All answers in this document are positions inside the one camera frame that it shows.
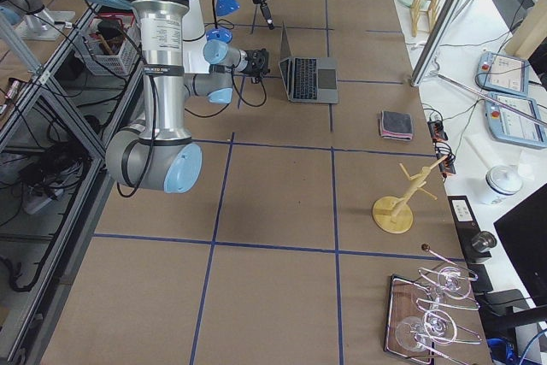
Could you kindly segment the wine glass holder tray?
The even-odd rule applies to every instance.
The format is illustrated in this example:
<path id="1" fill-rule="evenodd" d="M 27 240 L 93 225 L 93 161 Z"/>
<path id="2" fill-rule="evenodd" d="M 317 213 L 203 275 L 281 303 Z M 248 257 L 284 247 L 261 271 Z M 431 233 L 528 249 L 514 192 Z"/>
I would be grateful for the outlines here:
<path id="1" fill-rule="evenodd" d="M 477 332 L 456 322 L 459 314 L 479 309 L 472 296 L 477 279 L 474 271 L 451 263 L 419 268 L 415 280 L 393 274 L 384 351 L 415 364 L 434 364 L 437 359 L 462 364 L 445 349 L 482 342 Z"/>

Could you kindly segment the lower clear wine glass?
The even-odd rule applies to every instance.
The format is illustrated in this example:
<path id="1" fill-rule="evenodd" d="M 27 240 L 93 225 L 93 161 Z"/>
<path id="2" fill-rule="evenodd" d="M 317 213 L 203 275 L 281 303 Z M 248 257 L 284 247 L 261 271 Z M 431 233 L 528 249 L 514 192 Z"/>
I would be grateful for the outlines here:
<path id="1" fill-rule="evenodd" d="M 398 344 L 411 352 L 422 352 L 434 344 L 451 344 L 456 340 L 456 323 L 441 309 L 430 309 L 422 317 L 408 316 L 396 327 Z"/>

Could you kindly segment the far teach pendant tablet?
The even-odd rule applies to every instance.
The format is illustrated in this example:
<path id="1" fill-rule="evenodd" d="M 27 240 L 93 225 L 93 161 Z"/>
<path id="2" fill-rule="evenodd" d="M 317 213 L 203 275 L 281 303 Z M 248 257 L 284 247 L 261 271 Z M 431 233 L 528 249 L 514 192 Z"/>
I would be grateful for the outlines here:
<path id="1" fill-rule="evenodd" d="M 479 58 L 475 83 L 487 91 L 524 97 L 528 95 L 529 68 L 527 60 L 487 51 Z"/>

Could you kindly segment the black monitor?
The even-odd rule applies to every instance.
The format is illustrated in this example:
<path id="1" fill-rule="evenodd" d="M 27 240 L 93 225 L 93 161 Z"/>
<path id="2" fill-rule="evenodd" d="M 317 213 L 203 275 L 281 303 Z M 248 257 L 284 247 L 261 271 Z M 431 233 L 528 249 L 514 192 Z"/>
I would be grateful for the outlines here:
<path id="1" fill-rule="evenodd" d="M 498 219 L 494 227 L 532 300 L 545 305 L 546 193 L 533 193 Z"/>

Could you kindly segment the grey pink folded cloth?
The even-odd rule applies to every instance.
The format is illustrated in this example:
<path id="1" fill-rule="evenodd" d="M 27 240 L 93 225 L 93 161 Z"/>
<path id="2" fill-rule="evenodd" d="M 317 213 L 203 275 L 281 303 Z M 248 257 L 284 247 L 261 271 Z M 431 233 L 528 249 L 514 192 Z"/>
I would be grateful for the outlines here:
<path id="1" fill-rule="evenodd" d="M 413 119 L 409 113 L 382 110 L 379 115 L 379 135 L 402 141 L 410 141 L 414 137 Z"/>

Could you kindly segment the near teach pendant tablet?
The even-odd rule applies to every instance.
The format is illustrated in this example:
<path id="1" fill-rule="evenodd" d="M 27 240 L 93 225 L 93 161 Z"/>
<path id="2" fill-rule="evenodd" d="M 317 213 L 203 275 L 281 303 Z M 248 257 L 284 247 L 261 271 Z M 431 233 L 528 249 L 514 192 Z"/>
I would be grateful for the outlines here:
<path id="1" fill-rule="evenodd" d="M 485 117 L 494 139 L 533 149 L 546 147 L 546 128 L 518 112 L 540 120 L 538 105 L 533 98 L 488 92 L 491 101 L 485 103 Z"/>

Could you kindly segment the black power strip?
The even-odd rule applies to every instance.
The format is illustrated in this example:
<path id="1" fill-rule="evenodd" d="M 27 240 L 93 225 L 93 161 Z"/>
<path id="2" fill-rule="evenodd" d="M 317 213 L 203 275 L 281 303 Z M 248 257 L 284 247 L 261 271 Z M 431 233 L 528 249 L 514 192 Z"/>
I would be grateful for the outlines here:
<path id="1" fill-rule="evenodd" d="M 443 178 L 456 174 L 455 162 L 456 155 L 448 144 L 448 135 L 444 130 L 444 123 L 441 120 L 427 122 L 428 129 L 432 138 L 433 148 L 438 159 L 444 156 L 443 161 L 438 167 Z"/>

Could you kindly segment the teach pendant tablet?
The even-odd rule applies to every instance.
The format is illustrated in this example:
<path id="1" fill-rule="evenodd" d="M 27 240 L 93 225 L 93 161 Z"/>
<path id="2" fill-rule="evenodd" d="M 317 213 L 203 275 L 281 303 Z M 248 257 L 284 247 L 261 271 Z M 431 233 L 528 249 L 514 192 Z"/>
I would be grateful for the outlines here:
<path id="1" fill-rule="evenodd" d="M 487 91 L 524 97 L 528 95 L 529 68 L 527 60 L 487 51 L 479 58 L 475 83 Z"/>
<path id="2" fill-rule="evenodd" d="M 533 98 L 488 92 L 491 101 L 485 103 L 485 117 L 494 139 L 533 149 L 546 147 L 546 128 L 518 112 L 540 120 L 538 105 Z"/>

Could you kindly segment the wooden mug tree stand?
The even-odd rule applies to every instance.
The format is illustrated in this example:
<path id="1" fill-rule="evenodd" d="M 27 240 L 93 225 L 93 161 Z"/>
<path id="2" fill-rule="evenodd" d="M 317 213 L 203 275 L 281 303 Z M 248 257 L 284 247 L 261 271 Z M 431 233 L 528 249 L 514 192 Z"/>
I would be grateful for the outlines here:
<path id="1" fill-rule="evenodd" d="M 372 215 L 375 223 L 385 232 L 400 234 L 407 232 L 414 221 L 411 208 L 408 206 L 409 199 L 417 191 L 421 191 L 433 200 L 438 197 L 424 189 L 426 178 L 431 171 L 447 158 L 447 155 L 441 156 L 436 162 L 429 166 L 424 166 L 417 174 L 410 175 L 406 167 L 400 163 L 404 175 L 409 181 L 409 187 L 401 197 L 385 196 L 375 201 L 372 208 Z"/>

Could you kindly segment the white ceramic lidded jar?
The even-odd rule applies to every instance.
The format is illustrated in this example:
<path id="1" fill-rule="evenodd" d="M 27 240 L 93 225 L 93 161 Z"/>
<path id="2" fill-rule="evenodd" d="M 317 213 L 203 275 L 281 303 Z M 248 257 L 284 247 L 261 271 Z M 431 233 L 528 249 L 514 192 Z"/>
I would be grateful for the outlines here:
<path id="1" fill-rule="evenodd" d="M 486 172 L 484 181 L 479 185 L 478 198 L 483 204 L 499 204 L 506 198 L 514 196 L 522 186 L 522 178 L 514 168 L 497 165 Z"/>

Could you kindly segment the black label box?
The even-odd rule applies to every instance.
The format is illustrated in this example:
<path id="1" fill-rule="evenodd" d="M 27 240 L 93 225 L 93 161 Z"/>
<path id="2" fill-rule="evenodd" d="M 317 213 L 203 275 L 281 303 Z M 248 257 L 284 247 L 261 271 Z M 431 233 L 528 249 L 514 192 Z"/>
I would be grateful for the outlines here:
<path id="1" fill-rule="evenodd" d="M 484 265 L 484 262 L 491 258 L 491 253 L 488 250 L 478 252 L 472 246 L 472 239 L 481 230 L 468 198 L 466 196 L 448 196 L 448 202 L 465 262 L 478 275 L 478 279 L 472 283 L 473 292 L 475 294 L 491 292 L 493 286 Z"/>

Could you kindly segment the wooden dish rack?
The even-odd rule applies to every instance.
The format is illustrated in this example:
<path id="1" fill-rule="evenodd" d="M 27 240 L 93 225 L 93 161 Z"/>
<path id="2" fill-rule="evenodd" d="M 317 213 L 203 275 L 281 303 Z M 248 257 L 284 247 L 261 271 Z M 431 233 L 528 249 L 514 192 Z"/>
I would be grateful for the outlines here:
<path id="1" fill-rule="evenodd" d="M 427 19 L 426 32 L 430 32 L 438 20 L 440 12 L 440 0 L 411 0 L 409 6 L 411 19 L 411 35 L 415 38 L 418 35 L 420 18 L 425 16 Z"/>

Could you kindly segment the white central pillar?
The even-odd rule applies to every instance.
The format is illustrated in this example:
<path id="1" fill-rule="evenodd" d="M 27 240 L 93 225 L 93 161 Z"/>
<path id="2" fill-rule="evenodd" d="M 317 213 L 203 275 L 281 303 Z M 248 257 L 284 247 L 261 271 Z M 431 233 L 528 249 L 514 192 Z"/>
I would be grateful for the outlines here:
<path id="1" fill-rule="evenodd" d="M 203 56 L 207 43 L 200 0 L 189 2 L 189 11 L 182 19 L 182 56 L 186 73 L 207 74 L 209 63 Z"/>

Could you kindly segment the blue desk lamp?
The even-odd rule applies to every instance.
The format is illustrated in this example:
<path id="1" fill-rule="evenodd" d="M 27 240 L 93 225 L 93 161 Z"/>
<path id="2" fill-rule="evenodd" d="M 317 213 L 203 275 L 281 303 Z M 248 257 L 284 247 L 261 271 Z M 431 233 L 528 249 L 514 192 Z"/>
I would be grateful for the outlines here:
<path id="1" fill-rule="evenodd" d="M 216 0 L 213 6 L 215 16 L 226 16 L 239 9 L 239 4 L 236 0 Z M 207 40 L 220 40 L 223 43 L 229 44 L 232 41 L 232 32 L 224 27 L 218 27 L 215 23 L 215 28 L 209 29 L 206 32 Z"/>

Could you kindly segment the clear wine glass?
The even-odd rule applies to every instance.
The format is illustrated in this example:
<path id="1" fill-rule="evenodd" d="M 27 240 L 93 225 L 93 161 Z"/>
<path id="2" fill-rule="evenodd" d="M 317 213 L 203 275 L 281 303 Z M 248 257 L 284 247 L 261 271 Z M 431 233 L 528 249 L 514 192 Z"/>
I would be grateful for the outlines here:
<path id="1" fill-rule="evenodd" d="M 445 267 L 438 273 L 440 290 L 449 298 L 463 300 L 471 293 L 470 281 L 458 268 Z"/>
<path id="2" fill-rule="evenodd" d="M 451 344 L 456 340 L 456 323 L 441 309 L 430 309 L 422 317 L 408 316 L 396 327 L 398 344 L 411 352 L 422 352 L 434 344 Z"/>

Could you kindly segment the grey laptop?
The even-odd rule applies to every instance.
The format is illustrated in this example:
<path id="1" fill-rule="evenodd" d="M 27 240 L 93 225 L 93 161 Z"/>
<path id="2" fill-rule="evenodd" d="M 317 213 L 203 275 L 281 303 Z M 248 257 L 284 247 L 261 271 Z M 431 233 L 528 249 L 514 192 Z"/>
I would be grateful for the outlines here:
<path id="1" fill-rule="evenodd" d="M 285 23 L 282 24 L 279 70 L 290 102 L 338 103 L 336 60 L 294 56 Z"/>

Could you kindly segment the aluminium frame post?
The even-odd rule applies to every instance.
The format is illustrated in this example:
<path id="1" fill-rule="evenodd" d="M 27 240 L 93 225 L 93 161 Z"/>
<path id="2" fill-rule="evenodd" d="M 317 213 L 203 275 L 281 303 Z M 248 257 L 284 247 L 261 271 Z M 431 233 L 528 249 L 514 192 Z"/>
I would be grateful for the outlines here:
<path id="1" fill-rule="evenodd" d="M 444 6 L 440 10 L 437 21 L 430 32 L 428 40 L 410 77 L 410 84 L 412 86 L 419 86 L 421 81 L 425 78 L 430 63 L 432 62 L 437 49 L 440 46 L 440 42 L 445 33 L 448 31 L 448 27 L 456 15 L 456 8 L 462 1 L 463 0 L 444 1 Z"/>

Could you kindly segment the white plastic basket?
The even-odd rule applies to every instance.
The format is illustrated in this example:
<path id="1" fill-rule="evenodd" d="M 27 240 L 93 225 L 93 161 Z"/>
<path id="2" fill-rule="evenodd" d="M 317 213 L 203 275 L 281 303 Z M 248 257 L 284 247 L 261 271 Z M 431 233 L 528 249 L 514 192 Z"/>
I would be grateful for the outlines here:
<path id="1" fill-rule="evenodd" d="M 94 75 L 126 77 L 137 58 L 140 43 L 132 13 L 101 13 L 74 40 L 76 56 Z"/>

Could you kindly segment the upper clear wine glass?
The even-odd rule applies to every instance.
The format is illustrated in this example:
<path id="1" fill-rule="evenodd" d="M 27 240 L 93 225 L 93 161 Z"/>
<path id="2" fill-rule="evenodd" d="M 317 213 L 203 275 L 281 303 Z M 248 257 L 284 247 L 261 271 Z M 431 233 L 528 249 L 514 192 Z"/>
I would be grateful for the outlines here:
<path id="1" fill-rule="evenodd" d="M 445 267 L 438 273 L 440 290 L 449 298 L 463 300 L 471 293 L 470 281 L 458 268 Z"/>

